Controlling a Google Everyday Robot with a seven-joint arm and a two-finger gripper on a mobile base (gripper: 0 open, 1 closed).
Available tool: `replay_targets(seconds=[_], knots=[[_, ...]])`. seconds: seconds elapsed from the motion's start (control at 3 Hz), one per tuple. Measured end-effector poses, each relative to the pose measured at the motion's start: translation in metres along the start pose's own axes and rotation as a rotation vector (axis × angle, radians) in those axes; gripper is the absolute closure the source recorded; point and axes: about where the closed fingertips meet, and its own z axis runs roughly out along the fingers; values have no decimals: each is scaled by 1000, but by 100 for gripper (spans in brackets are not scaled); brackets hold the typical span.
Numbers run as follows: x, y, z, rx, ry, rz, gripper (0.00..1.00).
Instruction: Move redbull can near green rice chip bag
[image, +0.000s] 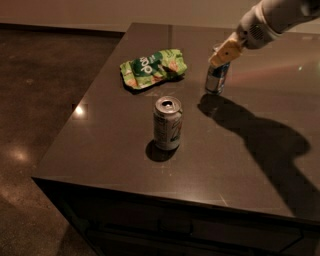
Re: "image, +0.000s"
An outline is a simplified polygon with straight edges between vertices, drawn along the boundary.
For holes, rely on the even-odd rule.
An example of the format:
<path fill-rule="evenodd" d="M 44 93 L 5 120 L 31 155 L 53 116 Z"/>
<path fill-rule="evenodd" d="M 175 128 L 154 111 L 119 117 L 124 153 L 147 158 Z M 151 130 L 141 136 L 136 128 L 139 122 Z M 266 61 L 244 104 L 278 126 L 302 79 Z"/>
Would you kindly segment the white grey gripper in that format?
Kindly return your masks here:
<path fill-rule="evenodd" d="M 209 64 L 220 67 L 241 56 L 243 47 L 260 49 L 277 38 L 277 33 L 269 27 L 261 7 L 252 7 L 240 20 L 236 32 L 223 43 L 213 47 Z"/>

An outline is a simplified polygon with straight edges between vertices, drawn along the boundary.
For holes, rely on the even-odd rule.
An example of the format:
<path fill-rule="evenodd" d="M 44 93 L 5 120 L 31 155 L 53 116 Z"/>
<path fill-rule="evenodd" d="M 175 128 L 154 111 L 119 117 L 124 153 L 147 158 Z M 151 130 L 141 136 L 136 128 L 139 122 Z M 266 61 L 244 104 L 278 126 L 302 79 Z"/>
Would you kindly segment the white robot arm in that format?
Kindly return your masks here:
<path fill-rule="evenodd" d="M 291 28 L 319 17 L 320 0 L 261 0 L 241 18 L 209 63 L 220 67 L 240 57 L 244 49 L 263 48 Z"/>

